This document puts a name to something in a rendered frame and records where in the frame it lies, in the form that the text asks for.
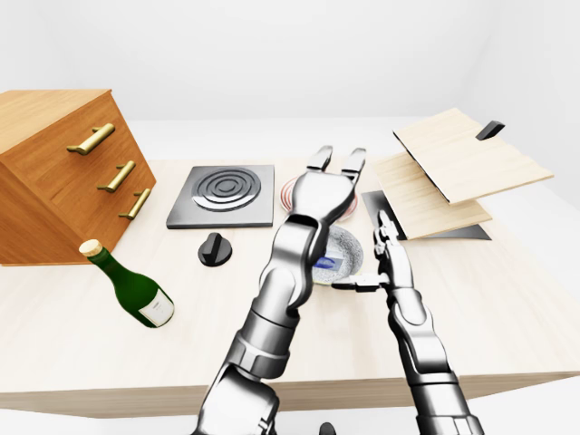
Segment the silver and black left hand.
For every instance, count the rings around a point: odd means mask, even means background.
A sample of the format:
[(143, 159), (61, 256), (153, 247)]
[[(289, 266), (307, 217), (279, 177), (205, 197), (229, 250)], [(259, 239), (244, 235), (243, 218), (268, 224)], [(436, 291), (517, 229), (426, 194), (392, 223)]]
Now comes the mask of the silver and black left hand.
[(325, 172), (332, 153), (333, 147), (325, 145), (309, 159), (306, 172), (295, 183), (290, 216), (308, 217), (330, 226), (351, 205), (365, 164), (366, 149), (356, 148), (340, 174)]

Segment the silver and black right hand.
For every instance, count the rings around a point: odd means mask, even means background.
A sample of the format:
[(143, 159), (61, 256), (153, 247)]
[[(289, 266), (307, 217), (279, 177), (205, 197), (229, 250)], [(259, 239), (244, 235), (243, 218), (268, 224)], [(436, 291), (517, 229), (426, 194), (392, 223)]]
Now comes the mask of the silver and black right hand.
[(398, 240), (399, 231), (384, 210), (378, 212), (379, 226), (373, 231), (374, 256), (379, 261), (378, 273), (350, 275), (334, 281), (332, 288), (369, 293), (382, 288), (387, 292), (414, 288), (411, 263)]

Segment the grey patterned bowl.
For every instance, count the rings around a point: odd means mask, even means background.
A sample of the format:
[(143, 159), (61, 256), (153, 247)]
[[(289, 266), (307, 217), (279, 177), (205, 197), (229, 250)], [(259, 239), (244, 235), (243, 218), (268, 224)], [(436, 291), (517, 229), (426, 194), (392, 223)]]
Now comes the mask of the grey patterned bowl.
[(342, 227), (331, 226), (323, 256), (342, 256), (343, 264), (338, 271), (312, 269), (315, 284), (330, 285), (347, 276), (356, 275), (363, 264), (363, 248), (358, 239)]

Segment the plate with red rings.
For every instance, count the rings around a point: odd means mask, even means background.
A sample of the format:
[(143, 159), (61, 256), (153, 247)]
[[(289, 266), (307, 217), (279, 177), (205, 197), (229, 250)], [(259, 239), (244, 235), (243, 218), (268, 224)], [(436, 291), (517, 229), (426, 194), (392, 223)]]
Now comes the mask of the plate with red rings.
[[(280, 189), (279, 201), (280, 201), (281, 206), (286, 211), (290, 211), (293, 208), (292, 194), (293, 194), (294, 186), (295, 186), (297, 179), (298, 179), (298, 177), (293, 177), (293, 178), (287, 180), (284, 183), (284, 185), (282, 186), (282, 188)], [(358, 197), (358, 195), (355, 195), (354, 200), (352, 201), (350, 206), (347, 208), (347, 210), (339, 217), (338, 221), (342, 222), (342, 221), (345, 221), (347, 218), (349, 218), (354, 213), (354, 211), (357, 209), (358, 204), (359, 204), (359, 197)]]

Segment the small pale wooden board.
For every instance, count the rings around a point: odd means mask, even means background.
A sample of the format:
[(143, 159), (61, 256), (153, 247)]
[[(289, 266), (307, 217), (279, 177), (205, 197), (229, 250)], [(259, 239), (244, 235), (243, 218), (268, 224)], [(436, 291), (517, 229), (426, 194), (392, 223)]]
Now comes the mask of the small pale wooden board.
[(449, 204), (406, 152), (376, 160), (372, 167), (408, 239), (491, 220), (491, 215), (475, 200)]

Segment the flat dark stove plate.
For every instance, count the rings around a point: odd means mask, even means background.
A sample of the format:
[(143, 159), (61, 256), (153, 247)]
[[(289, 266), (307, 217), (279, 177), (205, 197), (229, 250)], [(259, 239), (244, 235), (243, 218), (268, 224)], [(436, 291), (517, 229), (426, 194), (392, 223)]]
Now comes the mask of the flat dark stove plate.
[(270, 227), (272, 165), (195, 166), (169, 213), (169, 229)]

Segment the round black knob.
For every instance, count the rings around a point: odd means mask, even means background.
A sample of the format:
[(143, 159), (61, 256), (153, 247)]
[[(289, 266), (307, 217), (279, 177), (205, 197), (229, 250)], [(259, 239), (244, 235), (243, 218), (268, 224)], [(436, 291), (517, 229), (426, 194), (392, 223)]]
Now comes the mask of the round black knob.
[(218, 232), (212, 232), (198, 249), (198, 259), (204, 266), (222, 266), (232, 256), (230, 242)]

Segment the large pale wooden board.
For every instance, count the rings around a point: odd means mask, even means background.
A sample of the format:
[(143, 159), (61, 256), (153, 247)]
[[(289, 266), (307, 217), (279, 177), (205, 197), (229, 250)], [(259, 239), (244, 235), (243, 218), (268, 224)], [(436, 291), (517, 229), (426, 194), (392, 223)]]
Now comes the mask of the large pale wooden board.
[(477, 140), (483, 129), (453, 108), (397, 130), (394, 135), (450, 204), (482, 198), (553, 173), (497, 134)]

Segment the small black block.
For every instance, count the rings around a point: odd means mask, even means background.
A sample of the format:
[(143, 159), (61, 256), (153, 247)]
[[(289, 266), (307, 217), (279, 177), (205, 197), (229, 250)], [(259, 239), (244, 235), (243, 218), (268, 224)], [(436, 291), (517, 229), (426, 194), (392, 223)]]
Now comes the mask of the small black block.
[(500, 121), (490, 121), (477, 135), (477, 140), (487, 140), (499, 134), (506, 125)]

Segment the green wine bottle with cork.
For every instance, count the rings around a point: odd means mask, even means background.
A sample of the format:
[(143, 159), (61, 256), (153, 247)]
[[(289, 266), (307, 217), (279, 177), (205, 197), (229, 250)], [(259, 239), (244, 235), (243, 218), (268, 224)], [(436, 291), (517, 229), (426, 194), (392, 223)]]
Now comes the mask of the green wine bottle with cork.
[(120, 264), (97, 239), (83, 242), (79, 251), (110, 278), (121, 307), (149, 328), (166, 324), (175, 313), (171, 298), (151, 278)]

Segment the small wooden drawer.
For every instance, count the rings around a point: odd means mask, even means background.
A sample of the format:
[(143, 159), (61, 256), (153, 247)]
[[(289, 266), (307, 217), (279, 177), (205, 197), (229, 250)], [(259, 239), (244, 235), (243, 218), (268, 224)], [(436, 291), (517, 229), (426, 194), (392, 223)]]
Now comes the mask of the small wooden drawer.
[(107, 167), (104, 176), (100, 176), (86, 197), (82, 198), (79, 226), (84, 239), (98, 239), (105, 247), (114, 248), (132, 220), (119, 217), (128, 212), (136, 201), (134, 192), (151, 189), (156, 180), (145, 160), (133, 160), (135, 168), (122, 182), (119, 188), (109, 193), (97, 189), (98, 185), (108, 184), (118, 173), (117, 165)]

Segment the medium wooden drawer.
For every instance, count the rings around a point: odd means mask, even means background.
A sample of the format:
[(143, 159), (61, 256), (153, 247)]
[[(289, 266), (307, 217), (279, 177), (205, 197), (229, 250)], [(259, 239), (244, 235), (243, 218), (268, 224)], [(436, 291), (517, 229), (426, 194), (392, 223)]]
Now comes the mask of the medium wooden drawer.
[(117, 129), (90, 154), (64, 153), (64, 159), (50, 171), (42, 186), (49, 189), (52, 202), (78, 229), (82, 198), (86, 197), (107, 167), (125, 164), (130, 159), (145, 160), (137, 142), (127, 129)]

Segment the large wooden drawer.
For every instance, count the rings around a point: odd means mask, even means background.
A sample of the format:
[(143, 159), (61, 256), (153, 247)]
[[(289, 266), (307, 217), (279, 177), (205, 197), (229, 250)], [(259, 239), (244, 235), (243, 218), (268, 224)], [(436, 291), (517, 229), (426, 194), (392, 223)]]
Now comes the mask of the large wooden drawer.
[(66, 147), (81, 144), (93, 127), (106, 123), (129, 130), (107, 89), (0, 93), (0, 161), (50, 195), (41, 184)]

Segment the wooden cabinet with drawers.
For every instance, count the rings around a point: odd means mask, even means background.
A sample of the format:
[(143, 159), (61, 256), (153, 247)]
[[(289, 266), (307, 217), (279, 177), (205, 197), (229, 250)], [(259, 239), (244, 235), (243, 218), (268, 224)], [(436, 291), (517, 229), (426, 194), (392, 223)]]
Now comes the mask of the wooden cabinet with drawers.
[(156, 180), (111, 92), (0, 94), (0, 264), (83, 264), (114, 249)]

